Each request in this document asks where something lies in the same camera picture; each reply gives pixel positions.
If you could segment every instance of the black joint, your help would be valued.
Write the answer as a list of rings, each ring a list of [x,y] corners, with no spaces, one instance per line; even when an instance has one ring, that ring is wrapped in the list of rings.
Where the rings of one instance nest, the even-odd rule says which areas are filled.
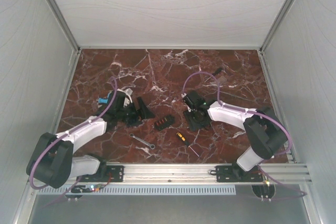
[[[279,122],[272,108],[263,108],[258,112]],[[247,118],[244,128],[253,151],[263,159],[272,158],[287,141],[285,133],[277,125],[257,115]]]
[[[27,175],[30,175],[33,165],[41,153],[55,141],[56,138],[56,135],[50,133],[44,133],[40,137],[28,163],[26,169]],[[73,144],[70,141],[59,141],[37,165],[34,178],[53,188],[62,186],[69,178],[71,172],[73,151]]]

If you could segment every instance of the vent grille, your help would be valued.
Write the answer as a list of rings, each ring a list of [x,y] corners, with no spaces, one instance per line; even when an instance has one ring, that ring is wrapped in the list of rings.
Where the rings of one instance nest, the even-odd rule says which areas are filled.
[[[41,189],[39,195],[59,195],[65,192],[68,186],[54,189]],[[187,186],[157,186],[157,185],[109,185],[100,191],[87,195],[236,195],[234,185],[187,185]]]

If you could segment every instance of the blue plastic part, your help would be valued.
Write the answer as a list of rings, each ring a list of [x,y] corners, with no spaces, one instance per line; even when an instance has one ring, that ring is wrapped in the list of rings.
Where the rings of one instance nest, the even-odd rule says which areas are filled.
[[[107,95],[107,99],[104,99],[104,98],[98,98],[98,103],[105,103],[105,104],[107,104],[107,102],[109,101],[110,94],[111,94],[111,92],[108,93],[108,95]]]

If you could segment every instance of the metal corner post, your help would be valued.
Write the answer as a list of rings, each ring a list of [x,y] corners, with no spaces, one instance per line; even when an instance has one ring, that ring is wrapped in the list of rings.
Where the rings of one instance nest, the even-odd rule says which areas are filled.
[[[288,125],[287,125],[286,120],[285,120],[285,116],[284,116],[284,114],[282,112],[282,109],[281,109],[281,105],[279,104],[279,102],[276,98],[274,85],[272,83],[272,79],[271,79],[271,76],[270,76],[269,71],[268,71],[268,65],[267,65],[267,60],[265,58],[265,53],[263,51],[258,51],[258,55],[259,55],[262,71],[264,72],[267,88],[268,88],[269,94],[271,96],[274,111],[275,111],[277,117],[279,117],[280,121],[283,123],[283,125],[286,128],[288,128]],[[288,158],[289,163],[300,162],[300,157],[297,154],[297,151],[295,149],[295,144],[293,145],[292,149],[290,150],[290,153],[287,153],[287,158]],[[321,224],[322,222],[321,222],[321,219],[319,217],[318,211],[316,209],[315,202],[314,202],[314,200],[311,196],[311,190],[310,190],[309,185],[307,183],[303,182],[303,183],[299,184],[299,187],[300,187],[301,190],[308,193],[308,195],[303,198],[303,202],[305,204],[307,215],[308,215],[308,218],[310,220],[310,223],[311,224],[315,224],[315,223],[316,224]]]
[[[72,47],[74,48],[74,50],[78,51],[79,50],[79,46],[67,24],[67,22],[65,21],[62,12],[60,11],[57,3],[55,0],[46,0],[48,5],[50,6],[54,16],[56,17],[57,21],[59,22],[62,30],[64,31],[65,35],[67,36],[68,40],[70,41]]]
[[[272,41],[274,33],[276,32],[280,23],[282,22],[282,20],[284,19],[284,17],[288,13],[288,11],[291,8],[293,2],[294,2],[294,0],[285,0],[284,4],[282,5],[277,17],[275,18],[275,20],[274,20],[266,38],[265,38],[265,40],[264,40],[264,42],[263,42],[263,44],[260,48],[260,51],[265,51],[265,49],[268,47],[268,45]]]
[[[62,116],[62,113],[63,113],[65,103],[66,103],[67,98],[68,98],[68,94],[69,94],[69,90],[70,90],[70,87],[71,87],[72,79],[73,79],[73,76],[75,75],[75,71],[76,71],[76,67],[77,67],[77,63],[78,63],[81,51],[82,50],[79,49],[79,50],[76,50],[72,53],[72,57],[73,57],[72,66],[70,68],[69,75],[68,75],[68,78],[67,78],[67,83],[66,83],[66,85],[63,89],[62,97],[61,97],[60,103],[58,105],[54,121],[52,123],[53,125],[51,126],[51,129],[50,129],[50,132],[52,132],[52,133],[55,133],[55,134],[57,133],[58,125],[61,121],[61,116]]]

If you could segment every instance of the screwdriver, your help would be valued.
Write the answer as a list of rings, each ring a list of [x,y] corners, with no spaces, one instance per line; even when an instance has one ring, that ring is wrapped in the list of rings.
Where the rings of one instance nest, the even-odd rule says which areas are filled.
[[[221,71],[223,70],[223,68],[217,68],[215,72],[212,73],[213,76],[218,75]]]
[[[184,138],[184,136],[182,136],[182,134],[180,132],[177,132],[176,136],[178,137],[178,139],[180,139],[187,147],[189,147],[196,155],[197,157],[199,157],[199,155],[197,154],[197,152],[194,151],[194,149],[192,149],[190,147],[190,143],[187,141],[187,139]]]

